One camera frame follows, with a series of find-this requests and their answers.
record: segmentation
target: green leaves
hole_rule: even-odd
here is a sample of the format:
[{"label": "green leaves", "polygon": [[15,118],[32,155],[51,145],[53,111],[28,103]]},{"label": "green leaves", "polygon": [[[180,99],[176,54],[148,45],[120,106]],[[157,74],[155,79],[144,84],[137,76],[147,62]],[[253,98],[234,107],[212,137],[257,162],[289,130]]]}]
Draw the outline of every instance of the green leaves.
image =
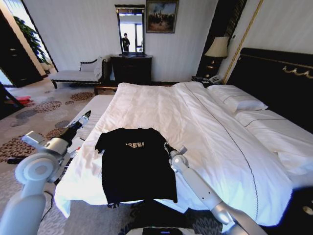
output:
[{"label": "green leaves", "polygon": [[34,29],[31,27],[25,25],[25,21],[21,20],[20,18],[14,16],[14,19],[16,23],[18,24],[19,28],[21,29],[24,37],[26,38],[28,44],[32,48],[33,52],[35,53],[37,59],[40,63],[46,63],[49,65],[49,63],[46,60],[45,53],[41,50],[39,40],[36,38],[36,34],[38,34]]}]

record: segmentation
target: white duvet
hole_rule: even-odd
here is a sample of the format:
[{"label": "white duvet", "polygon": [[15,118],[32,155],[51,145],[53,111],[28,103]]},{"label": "white duvet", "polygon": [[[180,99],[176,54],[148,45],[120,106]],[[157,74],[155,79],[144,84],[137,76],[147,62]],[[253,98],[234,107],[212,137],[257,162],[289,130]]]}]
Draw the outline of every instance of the white duvet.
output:
[{"label": "white duvet", "polygon": [[[225,113],[197,82],[172,87],[119,84],[118,90],[57,185],[55,202],[68,217],[71,200],[107,204],[101,182],[102,155],[94,150],[102,132],[154,128],[184,154],[217,194],[261,225],[279,222],[291,196],[285,169],[252,134]],[[178,203],[158,200],[175,210],[205,210],[182,176],[176,174]]]}]

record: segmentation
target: bed frame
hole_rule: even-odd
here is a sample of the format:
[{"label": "bed frame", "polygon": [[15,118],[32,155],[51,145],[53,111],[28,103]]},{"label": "bed frame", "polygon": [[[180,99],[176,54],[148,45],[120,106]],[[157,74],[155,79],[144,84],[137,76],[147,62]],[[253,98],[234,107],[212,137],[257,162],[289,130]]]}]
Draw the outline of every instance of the bed frame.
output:
[{"label": "bed frame", "polygon": [[227,84],[313,133],[313,55],[243,48]]}]

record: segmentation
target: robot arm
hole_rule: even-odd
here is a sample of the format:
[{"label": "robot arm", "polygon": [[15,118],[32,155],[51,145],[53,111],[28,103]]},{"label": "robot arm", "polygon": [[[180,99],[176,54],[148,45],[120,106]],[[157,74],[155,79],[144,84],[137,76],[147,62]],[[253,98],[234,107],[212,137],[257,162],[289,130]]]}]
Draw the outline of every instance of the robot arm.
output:
[{"label": "robot arm", "polygon": [[225,225],[235,222],[229,231],[230,234],[266,235],[264,230],[246,213],[227,205],[195,170],[189,168],[188,161],[183,156],[187,151],[185,147],[180,151],[173,149],[168,143],[165,143],[164,147],[171,157],[170,163],[173,170],[182,174],[189,187],[213,213],[214,217]]},{"label": "robot arm", "polygon": [[43,137],[31,131],[22,140],[36,147],[33,154],[19,163],[15,170],[17,180],[24,184],[8,202],[0,223],[0,235],[36,235],[45,209],[44,186],[54,182],[69,161],[67,148],[79,128],[88,121],[91,111],[72,123],[58,137],[45,142]]}]

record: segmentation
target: framed painting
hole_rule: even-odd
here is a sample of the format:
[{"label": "framed painting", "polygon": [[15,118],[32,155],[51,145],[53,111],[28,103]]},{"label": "framed painting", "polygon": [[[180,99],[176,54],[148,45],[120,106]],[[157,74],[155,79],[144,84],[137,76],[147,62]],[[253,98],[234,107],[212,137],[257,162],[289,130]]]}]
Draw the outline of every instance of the framed painting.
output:
[{"label": "framed painting", "polygon": [[174,33],[179,0],[147,0],[147,33]]}]

